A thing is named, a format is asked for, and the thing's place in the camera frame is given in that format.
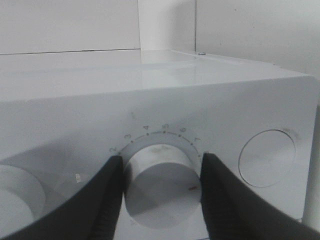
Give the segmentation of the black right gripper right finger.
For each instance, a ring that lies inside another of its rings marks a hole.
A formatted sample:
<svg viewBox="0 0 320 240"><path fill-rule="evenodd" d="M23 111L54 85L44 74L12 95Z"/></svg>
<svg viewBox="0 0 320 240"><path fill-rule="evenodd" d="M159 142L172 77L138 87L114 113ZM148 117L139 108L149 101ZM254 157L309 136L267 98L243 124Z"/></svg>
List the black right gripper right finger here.
<svg viewBox="0 0 320 240"><path fill-rule="evenodd" d="M212 153L202 158L201 208L211 240L318 240L320 233L278 210Z"/></svg>

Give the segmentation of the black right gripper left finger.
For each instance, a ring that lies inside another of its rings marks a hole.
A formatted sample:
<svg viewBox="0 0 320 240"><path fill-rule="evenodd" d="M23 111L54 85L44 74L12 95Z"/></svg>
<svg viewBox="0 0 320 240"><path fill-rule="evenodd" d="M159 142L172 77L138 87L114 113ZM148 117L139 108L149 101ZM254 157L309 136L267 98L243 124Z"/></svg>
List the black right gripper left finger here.
<svg viewBox="0 0 320 240"><path fill-rule="evenodd" d="M21 232L21 240L112 240L123 196L123 160L112 156L75 196Z"/></svg>

